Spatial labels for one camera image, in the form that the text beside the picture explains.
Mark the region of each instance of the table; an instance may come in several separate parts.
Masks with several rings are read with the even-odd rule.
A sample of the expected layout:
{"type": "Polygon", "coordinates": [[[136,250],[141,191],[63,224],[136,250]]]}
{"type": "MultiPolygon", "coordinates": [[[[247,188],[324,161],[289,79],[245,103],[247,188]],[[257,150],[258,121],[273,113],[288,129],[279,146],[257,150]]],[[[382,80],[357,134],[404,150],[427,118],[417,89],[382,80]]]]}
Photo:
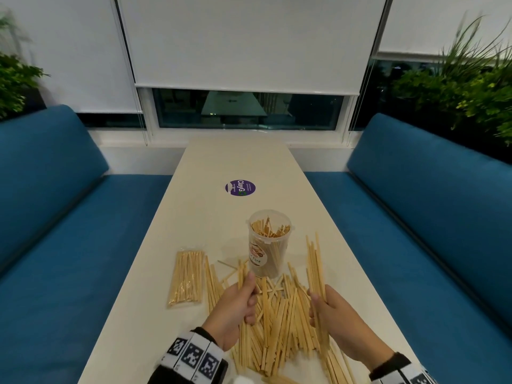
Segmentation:
{"type": "Polygon", "coordinates": [[[266,117],[253,93],[246,91],[210,91],[201,115],[237,115],[240,117],[266,117]]]}
{"type": "MultiPolygon", "coordinates": [[[[246,220],[260,209],[290,217],[295,229],[287,260],[305,285],[305,236],[318,231],[326,283],[340,291],[394,350],[417,361],[290,151],[264,135],[234,135],[194,139],[185,150],[79,384],[146,383],[174,338],[200,326],[207,315],[205,298],[202,304],[166,308],[176,251],[202,248],[210,263],[246,256],[246,220]],[[255,192],[244,197],[227,193],[226,184],[233,180],[253,182],[255,192]]],[[[231,271],[219,263],[215,267],[219,277],[231,271]]],[[[225,382],[235,376],[234,364],[228,361],[225,382]]],[[[368,383],[366,368],[350,363],[357,384],[368,383]]],[[[283,373],[300,383],[324,380],[317,358],[288,362],[283,373]]],[[[247,375],[259,382],[254,372],[248,370],[247,375]]]]}

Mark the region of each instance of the green plant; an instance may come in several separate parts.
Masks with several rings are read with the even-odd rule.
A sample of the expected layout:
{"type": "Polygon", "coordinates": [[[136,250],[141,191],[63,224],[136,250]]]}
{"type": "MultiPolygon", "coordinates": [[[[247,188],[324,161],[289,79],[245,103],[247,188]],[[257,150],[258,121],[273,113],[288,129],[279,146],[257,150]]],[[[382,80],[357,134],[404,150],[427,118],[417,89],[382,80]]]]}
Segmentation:
{"type": "Polygon", "coordinates": [[[474,123],[512,143],[512,46],[498,38],[487,45],[475,37],[482,17],[459,26],[453,45],[431,70],[409,70],[393,84],[393,94],[414,102],[416,110],[437,108],[451,114],[454,129],[474,123]]]}
{"type": "MultiPolygon", "coordinates": [[[[0,19],[0,30],[11,25],[7,18],[0,19]]],[[[36,78],[47,75],[42,69],[21,62],[16,55],[0,53],[0,119],[11,112],[23,110],[23,90],[37,88],[36,78]]]]}

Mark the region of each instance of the plastic container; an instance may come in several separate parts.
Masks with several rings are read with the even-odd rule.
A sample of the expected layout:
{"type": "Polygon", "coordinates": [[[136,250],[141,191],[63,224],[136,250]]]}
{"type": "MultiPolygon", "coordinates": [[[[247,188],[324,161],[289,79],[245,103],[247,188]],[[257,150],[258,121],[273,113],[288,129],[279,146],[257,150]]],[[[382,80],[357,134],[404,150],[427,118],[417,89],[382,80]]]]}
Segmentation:
{"type": "Polygon", "coordinates": [[[247,221],[249,227],[249,263],[254,274],[259,277],[276,278],[281,273],[286,248],[290,239],[290,219],[276,210],[260,210],[251,215],[247,221]],[[256,233],[253,223],[270,219],[269,227],[275,233],[281,226],[289,226],[289,231],[281,237],[265,237],[256,233]]]}

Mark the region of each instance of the plastic bag of sticks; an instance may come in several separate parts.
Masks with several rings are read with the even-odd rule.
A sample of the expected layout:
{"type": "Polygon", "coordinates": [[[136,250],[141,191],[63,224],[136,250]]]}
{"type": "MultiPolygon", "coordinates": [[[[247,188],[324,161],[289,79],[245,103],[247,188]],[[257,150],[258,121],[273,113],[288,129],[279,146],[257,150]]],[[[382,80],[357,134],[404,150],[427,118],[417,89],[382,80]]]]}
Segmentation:
{"type": "Polygon", "coordinates": [[[172,307],[176,303],[202,300],[203,258],[204,252],[201,250],[182,250],[176,253],[167,307],[172,307]]]}
{"type": "Polygon", "coordinates": [[[292,230],[290,219],[276,210],[260,210],[248,224],[251,269],[259,277],[278,277],[292,230]]]}

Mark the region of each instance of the roller blind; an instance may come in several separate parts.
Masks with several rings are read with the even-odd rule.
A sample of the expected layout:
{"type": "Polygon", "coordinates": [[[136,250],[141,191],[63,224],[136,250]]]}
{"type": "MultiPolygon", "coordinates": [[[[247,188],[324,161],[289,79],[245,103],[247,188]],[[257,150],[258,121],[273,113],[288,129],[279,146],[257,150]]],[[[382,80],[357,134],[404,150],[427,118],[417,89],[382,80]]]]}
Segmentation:
{"type": "MultiPolygon", "coordinates": [[[[393,0],[379,51],[438,55],[452,44],[466,14],[466,24],[483,18],[478,38],[489,43],[512,15],[512,0],[393,0]]],[[[504,34],[512,42],[512,25],[504,34]]]]}
{"type": "Polygon", "coordinates": [[[51,75],[40,89],[47,104],[76,112],[137,112],[112,0],[2,0],[2,6],[16,29],[4,32],[1,48],[51,75]]]}
{"type": "Polygon", "coordinates": [[[137,86],[357,95],[385,0],[119,0],[137,86]]]}

